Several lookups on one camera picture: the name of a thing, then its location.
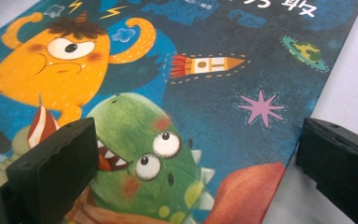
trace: pink star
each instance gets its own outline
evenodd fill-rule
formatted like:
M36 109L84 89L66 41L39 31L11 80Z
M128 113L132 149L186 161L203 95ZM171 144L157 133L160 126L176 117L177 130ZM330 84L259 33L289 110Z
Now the pink star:
M276 119L283 119L280 115L272 112L271 110L280 110L284 109L282 105L271 105L271 102L275 99L277 95L273 95L264 101L264 94L260 90L258 92L258 101L252 100L246 96L241 95L241 98L248 102L250 105L238 105L239 108L252 111L251 117L248 120L248 123L252 123L257 116L261 116L264 125L269 128L269 115Z

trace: orange monster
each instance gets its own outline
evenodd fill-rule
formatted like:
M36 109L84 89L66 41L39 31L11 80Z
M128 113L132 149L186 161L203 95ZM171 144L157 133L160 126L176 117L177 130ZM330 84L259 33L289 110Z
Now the orange monster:
M27 22L38 22L36 12L10 24L3 43L14 49L0 63L0 93L27 105L61 111L60 126L81 117L85 105L100 89L109 63L130 63L145 56L156 41L154 26L131 18L126 25L138 25L138 40L127 50L109 55L110 40L104 29L87 22L83 13L74 20L60 18L48 29L25 43L17 38Z

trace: cartoon rocket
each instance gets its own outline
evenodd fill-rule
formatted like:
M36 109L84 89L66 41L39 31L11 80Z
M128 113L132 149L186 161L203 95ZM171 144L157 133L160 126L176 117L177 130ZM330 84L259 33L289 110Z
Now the cartoon rocket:
M173 78L199 73L227 71L245 61L244 59L229 57L192 59L180 54L172 56L172 58L171 77Z

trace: dinosaur tooth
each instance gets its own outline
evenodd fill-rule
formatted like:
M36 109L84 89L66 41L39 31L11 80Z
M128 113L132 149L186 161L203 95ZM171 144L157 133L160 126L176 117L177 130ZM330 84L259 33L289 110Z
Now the dinosaur tooth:
M120 158L120 160L118 160L117 162L116 162L116 166L119 166L119 165L125 165L125 164L127 164L127 162L126 161L124 161L123 159L121 159Z
M106 159L113 158L114 156L115 154L113 154L113 152L110 150L107 150L106 154L104 155Z
M98 147L104 147L103 143L100 140L98 140L97 144L98 144Z

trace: picture book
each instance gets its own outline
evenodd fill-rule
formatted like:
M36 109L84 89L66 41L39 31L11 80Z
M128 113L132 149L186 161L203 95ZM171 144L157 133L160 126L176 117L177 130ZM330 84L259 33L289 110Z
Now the picture book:
M0 29L0 185L93 117L100 164L64 223L261 223L357 13L358 0L40 1Z

